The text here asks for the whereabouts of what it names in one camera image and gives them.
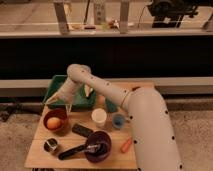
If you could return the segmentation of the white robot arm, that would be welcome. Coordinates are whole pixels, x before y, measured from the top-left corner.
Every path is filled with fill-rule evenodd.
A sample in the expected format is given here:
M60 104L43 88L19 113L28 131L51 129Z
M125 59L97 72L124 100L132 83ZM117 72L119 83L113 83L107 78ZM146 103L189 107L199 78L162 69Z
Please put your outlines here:
M120 106L130 117L137 167L141 171L183 171L169 112L162 95L150 87L132 91L91 74L86 65L71 64L64 84L46 101L72 104L81 84Z

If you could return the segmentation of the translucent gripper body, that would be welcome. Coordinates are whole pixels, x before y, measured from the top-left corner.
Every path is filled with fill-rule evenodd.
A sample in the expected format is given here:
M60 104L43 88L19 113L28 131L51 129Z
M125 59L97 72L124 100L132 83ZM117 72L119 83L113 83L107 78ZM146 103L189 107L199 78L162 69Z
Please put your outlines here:
M66 109L66 114L69 115L71 107L72 107L73 96L65 94L65 93L56 92L46 100L45 104L50 105L57 101L61 101L64 104L65 109Z

